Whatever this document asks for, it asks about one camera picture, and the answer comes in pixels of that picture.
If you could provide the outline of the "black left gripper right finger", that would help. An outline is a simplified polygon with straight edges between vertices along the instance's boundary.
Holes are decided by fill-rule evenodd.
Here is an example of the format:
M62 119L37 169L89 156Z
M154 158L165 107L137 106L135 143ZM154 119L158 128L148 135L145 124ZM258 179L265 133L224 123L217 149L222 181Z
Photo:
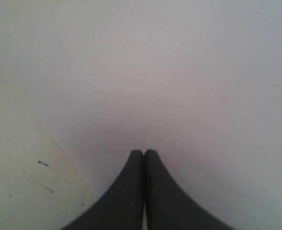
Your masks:
M231 229L183 191L153 149L144 154L144 179L149 230Z

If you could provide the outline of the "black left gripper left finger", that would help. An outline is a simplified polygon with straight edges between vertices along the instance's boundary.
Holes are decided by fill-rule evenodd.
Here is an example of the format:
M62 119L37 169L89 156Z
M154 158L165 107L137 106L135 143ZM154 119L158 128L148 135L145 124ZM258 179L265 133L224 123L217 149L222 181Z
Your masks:
M144 155L130 152L109 189L65 230L141 230L144 208Z

